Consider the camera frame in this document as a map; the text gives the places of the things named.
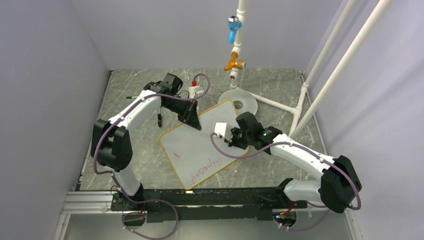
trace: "gray marble surface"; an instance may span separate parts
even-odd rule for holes
[[[184,81],[182,89],[190,86],[192,78],[197,73],[205,73],[209,76],[211,87],[207,95],[199,100],[200,112],[215,105],[220,95],[230,89],[229,71],[222,69],[115,70],[111,75],[101,118],[108,120],[118,114],[133,101],[125,99],[126,96],[138,96],[147,83],[163,80],[166,73],[179,76]],[[200,82],[206,86],[206,81],[201,79]],[[237,83],[241,89],[291,107],[296,106],[302,85],[296,69],[245,69],[238,73]],[[308,107],[309,104],[305,100],[303,113]],[[162,108],[163,127],[159,128],[156,114],[156,112],[152,114],[135,134],[130,136],[133,149],[131,165],[144,188],[179,189],[182,188],[182,184],[162,150],[158,137],[180,122],[175,113]],[[293,115],[258,102],[256,118],[264,127],[274,126],[288,133]],[[315,151],[323,152],[317,128],[312,120],[294,140]],[[235,161],[196,188],[275,187],[286,178],[312,179],[304,170],[291,162],[261,153],[248,159]],[[80,189],[108,190],[112,185],[114,184],[110,175],[95,175],[93,159],[90,157],[83,173]]]

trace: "orange faucet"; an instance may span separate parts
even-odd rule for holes
[[[235,51],[233,51],[231,53],[231,58],[229,59],[228,65],[224,66],[224,71],[228,71],[232,68],[237,68],[237,69],[240,69],[240,70],[245,68],[245,66],[246,66],[245,61],[243,61],[243,60],[236,61],[236,58],[238,56],[239,55]]]

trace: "yellow border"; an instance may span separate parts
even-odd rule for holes
[[[222,102],[220,102],[220,103],[218,103],[218,104],[216,104],[216,105],[211,106],[210,108],[208,108],[208,109],[204,110],[203,112],[201,112],[199,115],[202,115],[202,114],[204,114],[204,113],[206,113],[206,112],[208,112],[208,111],[210,111],[210,110],[212,110],[212,109],[214,109],[214,108],[218,107],[219,105],[224,104],[224,103],[226,103],[226,102],[228,102],[228,101],[230,101],[230,102],[232,103],[232,108],[234,109],[235,115],[238,117],[238,116],[239,116],[239,114],[238,114],[238,113],[237,113],[237,111],[236,111],[236,107],[234,106],[234,102],[233,102],[232,100],[230,100],[230,99],[226,99],[226,100],[224,100],[224,101],[222,101]],[[221,167],[218,171],[216,171],[216,172],[214,172],[214,173],[210,174],[210,175],[209,175],[209,176],[207,176],[205,179],[203,179],[202,181],[198,182],[196,185],[194,185],[194,186],[192,186],[192,187],[190,187],[190,188],[186,188],[186,187],[184,186],[183,181],[181,180],[180,175],[178,174],[177,170],[175,169],[175,167],[174,167],[174,165],[173,165],[173,163],[172,163],[172,161],[171,161],[171,159],[170,159],[170,156],[168,156],[168,153],[167,153],[167,151],[165,150],[164,145],[162,145],[162,142],[161,142],[161,137],[162,137],[163,135],[165,135],[165,134],[169,133],[170,131],[172,131],[172,130],[174,130],[174,129],[178,128],[178,127],[179,127],[179,126],[181,126],[181,125],[183,125],[183,123],[180,123],[180,124],[178,124],[178,125],[176,125],[176,126],[174,126],[174,127],[170,128],[170,129],[168,129],[167,131],[163,132],[163,133],[159,136],[158,140],[159,140],[159,144],[160,144],[160,146],[162,147],[163,152],[164,152],[164,153],[165,153],[165,155],[166,155],[166,158],[168,158],[168,161],[169,161],[169,163],[171,164],[171,166],[172,166],[172,168],[173,168],[173,171],[176,173],[176,176],[178,177],[178,179],[179,179],[180,183],[182,184],[182,186],[183,186],[183,188],[184,188],[185,190],[190,190],[190,189],[192,189],[192,188],[196,187],[197,185],[199,185],[199,184],[203,183],[203,181],[205,181],[206,179],[208,179],[208,178],[212,177],[212,176],[213,176],[214,174],[216,174],[217,172],[221,171],[222,169],[226,168],[228,165],[230,165],[230,164],[232,164],[232,163],[234,163],[235,161],[237,161],[237,160],[238,160],[238,159],[234,159],[233,161],[231,161],[231,162],[230,162],[230,163],[228,163],[227,165],[225,165],[225,166]],[[248,152],[249,152],[249,148],[247,148],[246,152],[245,152],[242,156],[246,155]]]

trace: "white disc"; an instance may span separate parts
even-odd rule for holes
[[[234,103],[235,110],[238,115],[251,112],[253,115],[258,111],[258,102],[245,90],[240,88],[228,90],[224,92],[218,99],[218,103],[224,100],[231,100]]]

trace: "white wall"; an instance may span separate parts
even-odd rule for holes
[[[68,0],[0,3],[0,239],[52,239],[108,71]]]
[[[340,35],[312,97],[376,3],[366,2]],[[424,1],[394,0],[316,113],[328,152],[348,156],[361,179],[366,240],[424,235],[423,26]]]
[[[237,0],[71,0],[109,69],[223,68]],[[306,69],[342,0],[246,0],[248,68]]]

